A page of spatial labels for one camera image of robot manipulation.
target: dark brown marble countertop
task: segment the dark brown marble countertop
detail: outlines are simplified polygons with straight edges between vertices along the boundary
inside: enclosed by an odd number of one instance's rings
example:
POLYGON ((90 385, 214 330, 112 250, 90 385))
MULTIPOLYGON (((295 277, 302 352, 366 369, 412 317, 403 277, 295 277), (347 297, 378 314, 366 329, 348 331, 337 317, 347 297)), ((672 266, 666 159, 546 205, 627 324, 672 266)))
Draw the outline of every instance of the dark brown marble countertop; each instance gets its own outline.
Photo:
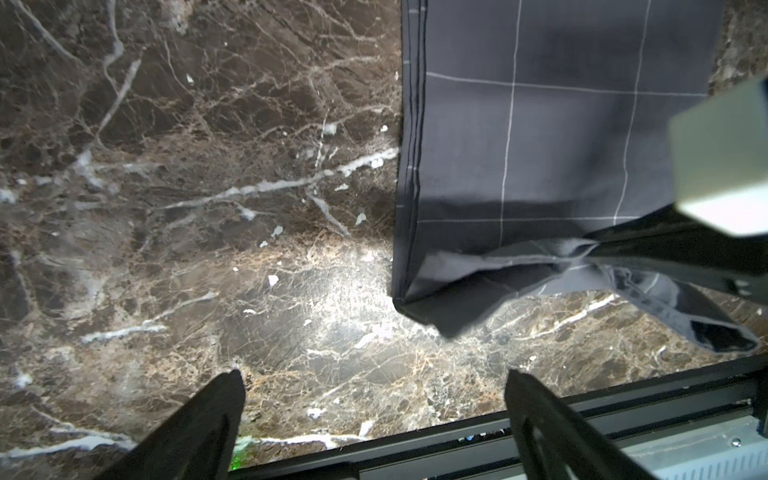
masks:
MULTIPOLYGON (((768 68, 766 3, 724 21, 713 91, 768 68)), ((233 367, 245 466, 503 409, 509 368, 571 395, 733 358, 605 292, 452 342, 395 312, 398 2, 8 0, 0 45, 4 478, 90 478, 233 367)))

